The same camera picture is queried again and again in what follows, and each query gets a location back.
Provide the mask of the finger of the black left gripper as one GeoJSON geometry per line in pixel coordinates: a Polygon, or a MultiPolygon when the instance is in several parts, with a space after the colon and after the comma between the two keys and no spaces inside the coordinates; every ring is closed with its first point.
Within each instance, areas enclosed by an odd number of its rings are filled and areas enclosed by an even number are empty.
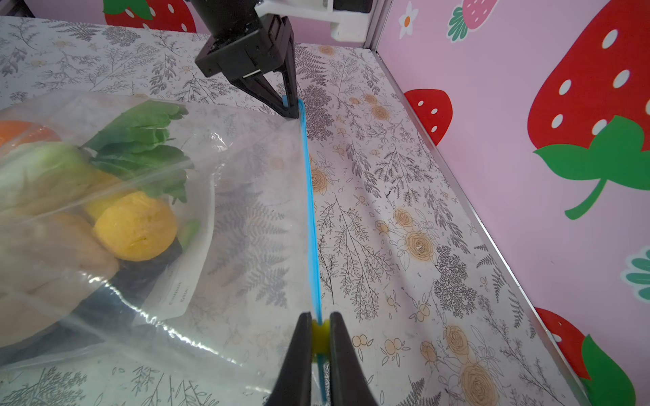
{"type": "Polygon", "coordinates": [[[287,118],[285,116],[286,98],[283,98],[274,90],[261,72],[256,72],[246,77],[231,80],[230,84],[266,104],[280,116],[287,118]]]}
{"type": "Polygon", "coordinates": [[[287,118],[299,118],[300,108],[296,79],[296,57],[294,34],[289,35],[284,64],[281,69],[286,92],[286,114],[287,118]]]}

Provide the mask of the clear zip bag blue zipper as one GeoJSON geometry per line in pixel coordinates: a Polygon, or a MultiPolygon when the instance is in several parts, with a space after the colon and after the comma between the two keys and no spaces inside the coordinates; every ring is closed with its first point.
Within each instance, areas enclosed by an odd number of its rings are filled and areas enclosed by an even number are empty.
{"type": "Polygon", "coordinates": [[[319,320],[306,112],[1,112],[1,402],[264,405],[319,320]]]}

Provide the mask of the orange tangerine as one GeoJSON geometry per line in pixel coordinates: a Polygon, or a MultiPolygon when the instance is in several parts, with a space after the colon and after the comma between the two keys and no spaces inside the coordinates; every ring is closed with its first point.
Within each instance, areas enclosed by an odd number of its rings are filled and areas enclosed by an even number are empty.
{"type": "Polygon", "coordinates": [[[18,145],[37,141],[61,141],[59,135],[38,123],[2,120],[1,121],[1,147],[11,150],[18,145]]]}

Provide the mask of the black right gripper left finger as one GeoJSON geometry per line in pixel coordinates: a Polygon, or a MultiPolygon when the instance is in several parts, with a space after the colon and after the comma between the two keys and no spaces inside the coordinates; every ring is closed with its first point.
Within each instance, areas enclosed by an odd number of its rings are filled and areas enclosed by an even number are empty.
{"type": "Polygon", "coordinates": [[[311,404],[312,317],[301,313],[266,406],[311,404]]]}

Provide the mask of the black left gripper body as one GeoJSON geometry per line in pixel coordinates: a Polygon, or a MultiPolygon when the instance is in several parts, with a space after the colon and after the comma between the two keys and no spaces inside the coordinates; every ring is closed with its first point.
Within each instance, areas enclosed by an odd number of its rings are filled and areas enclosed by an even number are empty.
{"type": "Polygon", "coordinates": [[[206,76],[238,81],[280,73],[296,79],[295,36],[287,17],[259,16],[257,1],[206,0],[191,3],[210,37],[196,57],[206,76]]]}

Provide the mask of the dark green cucumber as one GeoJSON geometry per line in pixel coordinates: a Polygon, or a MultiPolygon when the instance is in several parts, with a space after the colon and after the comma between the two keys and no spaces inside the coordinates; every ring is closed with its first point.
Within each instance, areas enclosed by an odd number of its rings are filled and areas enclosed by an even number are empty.
{"type": "Polygon", "coordinates": [[[73,358],[110,345],[142,344],[152,328],[142,324],[154,286],[186,253],[178,239],[145,262],[118,260],[118,272],[66,317],[31,338],[1,345],[1,365],[35,365],[73,358]]]}

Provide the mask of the beige pear shaped fruit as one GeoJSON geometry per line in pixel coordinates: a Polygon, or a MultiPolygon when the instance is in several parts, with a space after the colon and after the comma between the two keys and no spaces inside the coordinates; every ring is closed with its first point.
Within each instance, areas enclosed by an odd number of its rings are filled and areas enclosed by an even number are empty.
{"type": "Polygon", "coordinates": [[[83,217],[58,212],[7,220],[1,225],[1,345],[50,328],[119,268],[83,217]]]}

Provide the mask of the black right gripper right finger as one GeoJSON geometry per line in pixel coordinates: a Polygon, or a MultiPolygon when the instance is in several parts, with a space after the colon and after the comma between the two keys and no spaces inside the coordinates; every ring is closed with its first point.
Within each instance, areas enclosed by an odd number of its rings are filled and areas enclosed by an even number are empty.
{"type": "Polygon", "coordinates": [[[367,385],[343,316],[329,318],[330,404],[333,406],[378,406],[367,385]]]}

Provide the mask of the white radish with leaves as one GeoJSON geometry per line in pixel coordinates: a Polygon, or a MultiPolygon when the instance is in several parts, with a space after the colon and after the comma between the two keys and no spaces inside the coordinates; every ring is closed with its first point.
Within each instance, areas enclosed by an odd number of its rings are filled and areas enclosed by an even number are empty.
{"type": "Polygon", "coordinates": [[[185,203],[194,164],[170,145],[169,126],[188,113],[181,104],[146,101],[83,145],[34,140],[11,147],[1,156],[2,211],[35,216],[130,182],[149,197],[185,203]]]}

